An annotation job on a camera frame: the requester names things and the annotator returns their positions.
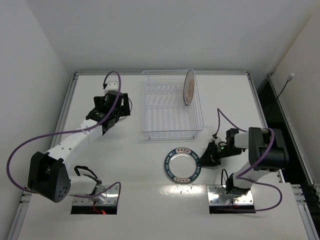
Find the plate with dark green rim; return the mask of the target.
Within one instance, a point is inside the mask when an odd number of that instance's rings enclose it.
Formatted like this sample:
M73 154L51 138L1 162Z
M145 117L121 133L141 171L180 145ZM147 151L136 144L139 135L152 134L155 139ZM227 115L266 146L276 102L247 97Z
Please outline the plate with dark green rim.
M191 149L178 147L171 150L164 159L166 176L177 184L190 184L201 173L199 156Z

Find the white plate orange sunburst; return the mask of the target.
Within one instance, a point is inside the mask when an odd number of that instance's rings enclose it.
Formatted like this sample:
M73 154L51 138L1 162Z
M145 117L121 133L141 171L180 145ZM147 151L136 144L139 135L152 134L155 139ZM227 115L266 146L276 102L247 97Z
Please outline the white plate orange sunburst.
M192 69L188 70L184 79L183 85L183 102L185 106L192 103L195 92L196 76Z

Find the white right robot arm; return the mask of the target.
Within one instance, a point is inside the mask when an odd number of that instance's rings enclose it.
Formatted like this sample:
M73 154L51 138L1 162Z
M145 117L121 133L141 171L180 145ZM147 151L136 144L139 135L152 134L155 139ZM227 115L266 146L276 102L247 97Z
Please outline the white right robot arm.
M225 183L225 192L232 196L245 195L254 183L269 173L285 169L290 161L283 133L278 128L250 127L240 132L226 131L225 141L214 137L199 159L201 167L216 167L221 160L248 151L248 160Z

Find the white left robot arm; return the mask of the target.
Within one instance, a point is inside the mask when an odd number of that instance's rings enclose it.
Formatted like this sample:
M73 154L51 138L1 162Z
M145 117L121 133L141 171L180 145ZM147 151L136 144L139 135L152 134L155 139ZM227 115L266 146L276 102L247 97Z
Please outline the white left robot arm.
M77 130L45 153L36 152L30 161L28 188L51 200L61 202L66 196L95 198L105 192L94 174L69 175L68 169L80 153L102 137L121 117L131 114L127 93L110 90L95 96L94 108Z

